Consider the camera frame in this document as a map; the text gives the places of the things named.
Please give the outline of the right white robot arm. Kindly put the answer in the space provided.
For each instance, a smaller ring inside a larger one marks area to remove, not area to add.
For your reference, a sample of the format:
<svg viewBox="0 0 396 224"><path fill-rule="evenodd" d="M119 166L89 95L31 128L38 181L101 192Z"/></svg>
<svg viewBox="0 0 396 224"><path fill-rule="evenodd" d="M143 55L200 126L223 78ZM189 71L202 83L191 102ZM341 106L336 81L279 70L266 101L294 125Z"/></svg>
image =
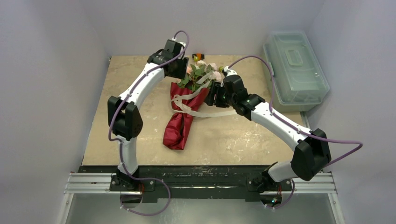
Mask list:
<svg viewBox="0 0 396 224"><path fill-rule="evenodd" d="M248 93L238 75L227 76L222 83L213 83L205 103L233 108L238 115L270 130L292 149L291 161L275 162L262 172L259 189L273 190L281 181L292 178L309 181L332 160L324 131L312 131L292 124L285 116L276 115L265 99Z"/></svg>

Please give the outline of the orange black small clip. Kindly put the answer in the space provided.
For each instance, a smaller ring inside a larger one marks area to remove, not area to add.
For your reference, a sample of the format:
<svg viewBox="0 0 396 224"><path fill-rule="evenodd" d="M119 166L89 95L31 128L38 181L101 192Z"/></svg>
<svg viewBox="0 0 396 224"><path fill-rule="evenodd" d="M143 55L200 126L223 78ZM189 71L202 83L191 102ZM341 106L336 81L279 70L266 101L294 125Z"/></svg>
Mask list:
<svg viewBox="0 0 396 224"><path fill-rule="evenodd" d="M205 55L204 54L200 54L200 53L195 53L195 54L192 54L192 59L195 62L200 61L200 60L204 60L205 59Z"/></svg>

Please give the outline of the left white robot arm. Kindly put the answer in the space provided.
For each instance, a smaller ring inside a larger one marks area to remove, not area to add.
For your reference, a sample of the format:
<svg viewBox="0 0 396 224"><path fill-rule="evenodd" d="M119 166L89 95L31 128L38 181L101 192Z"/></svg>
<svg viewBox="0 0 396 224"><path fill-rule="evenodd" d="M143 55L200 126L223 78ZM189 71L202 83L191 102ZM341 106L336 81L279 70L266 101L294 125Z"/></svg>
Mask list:
<svg viewBox="0 0 396 224"><path fill-rule="evenodd" d="M120 163L112 183L128 191L138 188L137 136L143 128L140 108L151 90L165 77L183 79L189 59L184 56L187 42L167 40L165 47L148 57L137 79L119 96L107 101L108 138L119 146Z"/></svg>

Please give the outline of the aluminium rail frame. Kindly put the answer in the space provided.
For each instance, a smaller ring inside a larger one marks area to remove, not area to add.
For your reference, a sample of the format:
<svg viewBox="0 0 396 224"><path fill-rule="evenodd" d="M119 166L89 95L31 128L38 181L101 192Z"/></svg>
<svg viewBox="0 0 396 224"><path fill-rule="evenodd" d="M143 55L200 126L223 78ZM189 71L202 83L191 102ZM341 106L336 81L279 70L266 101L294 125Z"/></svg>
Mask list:
<svg viewBox="0 0 396 224"><path fill-rule="evenodd" d="M81 166L69 176L65 193L127 195L129 200L155 203L158 199L242 199L278 205L296 194L334 194L330 173L310 181L300 178L265 183L264 165L140 166L132 177L116 166Z"/></svg>

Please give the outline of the peach flower stem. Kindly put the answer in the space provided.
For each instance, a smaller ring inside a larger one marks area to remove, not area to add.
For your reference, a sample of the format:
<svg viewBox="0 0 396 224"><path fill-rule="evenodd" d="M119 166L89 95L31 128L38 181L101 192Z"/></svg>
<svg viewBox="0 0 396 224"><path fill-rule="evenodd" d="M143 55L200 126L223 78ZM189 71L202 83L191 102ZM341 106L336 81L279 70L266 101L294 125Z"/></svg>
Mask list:
<svg viewBox="0 0 396 224"><path fill-rule="evenodd" d="M176 84L181 87L185 88L186 85L193 80L193 73L195 71L196 67L195 65L191 64L190 66L187 67L186 73L184 78L177 79Z"/></svg>

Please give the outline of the dark red wrapping paper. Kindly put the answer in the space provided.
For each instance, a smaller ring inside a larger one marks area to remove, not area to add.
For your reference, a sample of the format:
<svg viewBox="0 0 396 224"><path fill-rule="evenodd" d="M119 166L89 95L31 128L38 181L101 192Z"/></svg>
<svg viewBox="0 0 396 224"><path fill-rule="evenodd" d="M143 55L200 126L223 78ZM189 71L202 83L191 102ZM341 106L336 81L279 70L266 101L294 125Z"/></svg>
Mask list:
<svg viewBox="0 0 396 224"><path fill-rule="evenodd" d="M184 150L194 117L175 112L167 123L163 144L172 150Z"/></svg>

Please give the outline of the pale pink flower stem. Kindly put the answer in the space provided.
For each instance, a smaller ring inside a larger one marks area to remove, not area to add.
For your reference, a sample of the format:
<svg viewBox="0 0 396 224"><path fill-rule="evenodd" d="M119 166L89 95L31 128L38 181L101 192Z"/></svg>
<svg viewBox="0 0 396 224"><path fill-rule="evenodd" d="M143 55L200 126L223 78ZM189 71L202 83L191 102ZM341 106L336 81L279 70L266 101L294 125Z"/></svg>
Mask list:
<svg viewBox="0 0 396 224"><path fill-rule="evenodd" d="M217 64L215 63L209 63L206 65L206 74L207 78L210 80L213 80L215 82L222 82L224 79L224 75L220 71L220 68Z"/></svg>

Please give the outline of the clear plastic storage box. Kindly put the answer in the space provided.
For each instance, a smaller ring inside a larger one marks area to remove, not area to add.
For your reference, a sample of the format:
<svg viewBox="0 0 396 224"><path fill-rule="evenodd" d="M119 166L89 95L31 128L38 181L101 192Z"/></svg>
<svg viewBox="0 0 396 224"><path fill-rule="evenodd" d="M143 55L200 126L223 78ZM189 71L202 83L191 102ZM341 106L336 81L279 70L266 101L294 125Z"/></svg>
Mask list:
<svg viewBox="0 0 396 224"><path fill-rule="evenodd" d="M330 86L304 31L271 32L263 56L273 71L277 111L308 112L323 102Z"/></svg>

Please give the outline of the white flower stem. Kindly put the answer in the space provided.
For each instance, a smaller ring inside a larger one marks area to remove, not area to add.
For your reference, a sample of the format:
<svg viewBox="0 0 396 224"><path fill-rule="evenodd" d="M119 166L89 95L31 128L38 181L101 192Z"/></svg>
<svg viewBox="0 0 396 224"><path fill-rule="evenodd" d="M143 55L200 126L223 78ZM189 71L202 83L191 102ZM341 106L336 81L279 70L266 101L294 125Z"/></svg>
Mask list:
<svg viewBox="0 0 396 224"><path fill-rule="evenodd" d="M190 78L192 81L191 90L197 91L199 87L203 85L205 74L206 63L198 59L197 56L194 58L194 63L191 64L192 72L190 73Z"/></svg>

